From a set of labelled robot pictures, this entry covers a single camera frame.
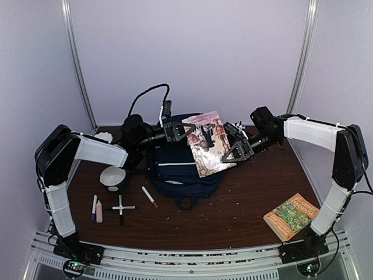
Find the pink illustrated paperback book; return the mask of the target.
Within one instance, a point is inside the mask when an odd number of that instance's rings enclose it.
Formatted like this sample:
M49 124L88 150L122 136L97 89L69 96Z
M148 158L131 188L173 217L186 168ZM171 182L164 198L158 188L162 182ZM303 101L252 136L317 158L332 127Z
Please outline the pink illustrated paperback book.
M207 177L236 166L223 163L222 158L230 149L227 134L217 111L190 116L182 120L196 128L187 136L199 177Z

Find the navy blue student backpack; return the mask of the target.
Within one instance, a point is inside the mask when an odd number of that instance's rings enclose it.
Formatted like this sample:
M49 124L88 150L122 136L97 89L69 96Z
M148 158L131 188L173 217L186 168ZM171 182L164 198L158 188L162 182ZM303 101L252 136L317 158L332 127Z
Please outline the navy blue student backpack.
M171 121L182 122L190 116L201 113L175 115ZM192 209L200 198L209 198L219 187L224 171L207 177L199 177L191 147L187 137L179 142L166 143L154 149L147 158L150 179L157 192L165 197L173 198L180 210L185 198L191 200L189 209Z

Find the orange green treehouse book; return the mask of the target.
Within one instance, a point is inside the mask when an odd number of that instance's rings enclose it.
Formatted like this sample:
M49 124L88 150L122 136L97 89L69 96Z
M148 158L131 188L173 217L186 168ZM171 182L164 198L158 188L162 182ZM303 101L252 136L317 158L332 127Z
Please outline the orange green treehouse book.
M282 241L291 240L319 214L319 208L296 193L263 216L263 220Z

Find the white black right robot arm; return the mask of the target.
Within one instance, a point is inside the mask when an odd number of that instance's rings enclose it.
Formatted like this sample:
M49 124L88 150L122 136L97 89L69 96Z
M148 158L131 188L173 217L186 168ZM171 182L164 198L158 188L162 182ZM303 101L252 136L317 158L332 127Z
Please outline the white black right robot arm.
M226 122L223 125L233 139L231 148L222 157L223 163L245 162L284 140L317 146L330 154L330 186L319 214L313 218L301 241L285 242L279 248L282 263L327 253L327 236L335 233L335 224L352 196L358 193L358 183L368 178L369 159L361 128L356 124L330 123L301 114L273 115L267 107L258 107L250 118L257 130L251 136L237 124Z

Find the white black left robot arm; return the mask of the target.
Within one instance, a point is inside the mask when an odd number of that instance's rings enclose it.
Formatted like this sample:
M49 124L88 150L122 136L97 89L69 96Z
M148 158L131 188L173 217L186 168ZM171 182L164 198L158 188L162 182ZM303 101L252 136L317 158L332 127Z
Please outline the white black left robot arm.
M34 155L37 183L57 235L55 255L97 265L103 257L103 247L80 241L72 218L67 190L74 162L85 160L127 170L134 168L143 151L178 142L196 128L194 124L170 121L170 115L170 101L164 101L157 127L145 123L138 114L128 115L116 144L59 125L39 146Z

